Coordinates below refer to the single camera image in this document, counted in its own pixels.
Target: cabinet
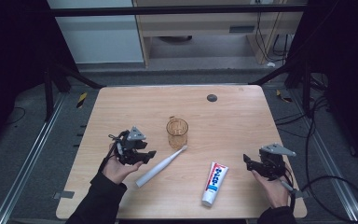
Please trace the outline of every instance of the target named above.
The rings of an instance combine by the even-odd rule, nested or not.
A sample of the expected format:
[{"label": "cabinet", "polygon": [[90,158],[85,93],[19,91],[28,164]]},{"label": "cabinet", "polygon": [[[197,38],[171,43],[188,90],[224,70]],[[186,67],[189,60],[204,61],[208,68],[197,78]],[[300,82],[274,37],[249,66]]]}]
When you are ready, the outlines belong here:
[{"label": "cabinet", "polygon": [[[252,0],[132,0],[135,7],[169,6],[219,6],[249,5]],[[274,4],[304,3],[306,0],[274,0]],[[271,47],[276,35],[294,34],[302,12],[261,13],[205,13],[178,15],[139,15],[136,16],[142,52],[148,65],[151,40],[154,36],[183,35],[238,35],[246,34],[255,57],[264,62],[263,51],[256,42],[256,30],[265,41],[266,50]]]}]

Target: wooden table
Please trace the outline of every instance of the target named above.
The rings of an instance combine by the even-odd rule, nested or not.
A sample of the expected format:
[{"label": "wooden table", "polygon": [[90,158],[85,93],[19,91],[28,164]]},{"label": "wooden table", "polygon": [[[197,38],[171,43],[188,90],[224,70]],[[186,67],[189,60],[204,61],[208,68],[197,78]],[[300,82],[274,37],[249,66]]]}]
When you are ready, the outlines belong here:
[{"label": "wooden table", "polygon": [[[209,102],[209,94],[215,94],[217,101]],[[188,149],[138,188],[135,180],[174,152],[166,131],[171,116],[188,123]],[[134,125],[146,135],[144,151],[157,154],[124,180],[128,191],[117,218],[253,218],[269,207],[242,160],[246,153],[259,161],[261,146],[282,143],[260,87],[114,87],[103,88],[98,95],[65,186],[75,195],[61,198],[57,217],[68,218],[86,196],[112,142],[108,134],[117,135]],[[201,197],[212,161],[229,169],[213,206],[206,207]],[[303,200],[297,199],[295,216],[306,214]]]}]

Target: floor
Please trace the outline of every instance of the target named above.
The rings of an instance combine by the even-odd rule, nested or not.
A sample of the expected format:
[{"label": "floor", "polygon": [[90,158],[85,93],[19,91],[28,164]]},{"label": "floor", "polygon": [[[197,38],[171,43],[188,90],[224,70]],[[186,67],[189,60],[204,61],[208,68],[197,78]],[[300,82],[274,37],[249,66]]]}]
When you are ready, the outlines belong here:
[{"label": "floor", "polygon": [[[271,50],[271,57],[280,58],[274,55],[274,52],[279,54],[277,52],[282,50],[283,39],[280,38],[275,50]],[[274,69],[266,63],[258,64],[255,61],[249,43],[243,35],[193,36],[189,41],[183,41],[180,37],[155,38],[150,56],[147,68],[119,67],[115,71],[101,72],[91,69],[82,72],[84,76],[109,86],[189,85],[245,84]],[[275,62],[275,68],[281,64],[282,62]],[[299,185],[305,186],[307,183],[304,167],[308,155],[311,178],[338,174],[345,176],[358,187],[358,158],[351,156],[350,146],[333,114],[329,112],[328,105],[319,108],[315,113],[317,131],[307,145],[306,136],[310,119],[299,119],[286,125],[279,125],[302,113],[298,104],[301,87],[286,90],[282,85],[283,80],[284,75],[279,76],[266,84],[263,90],[283,143],[288,148],[294,148],[298,155],[296,159],[291,159],[291,163],[296,170]],[[61,94],[54,91],[56,102],[62,100],[61,112],[52,129],[48,130],[48,139],[39,141],[40,151],[30,153],[35,140],[46,125],[43,86],[37,86],[18,96],[16,108],[0,134],[0,208],[5,204],[6,198],[13,199],[13,204],[7,208],[7,223],[62,223],[55,217],[58,200],[54,199],[54,194],[63,190],[98,94],[98,90],[93,90],[83,83],[74,79],[70,81],[73,87],[69,93]],[[288,103],[278,97],[277,89],[294,101]],[[76,108],[78,98],[83,92],[88,94],[85,104],[81,108]],[[319,91],[312,91],[314,99],[321,95]],[[13,192],[13,183],[19,183],[16,176],[23,172],[21,167],[30,156],[37,160],[28,164],[31,169],[24,172],[26,178],[20,185],[15,186],[19,192],[10,195],[9,193]],[[341,183],[323,180],[315,185],[314,190],[322,203],[327,204],[329,209],[340,216],[348,218],[348,214],[353,210],[356,214],[358,194],[352,190],[347,191]],[[344,222],[325,212],[313,198],[306,199],[306,204],[309,214],[298,223]]]}]

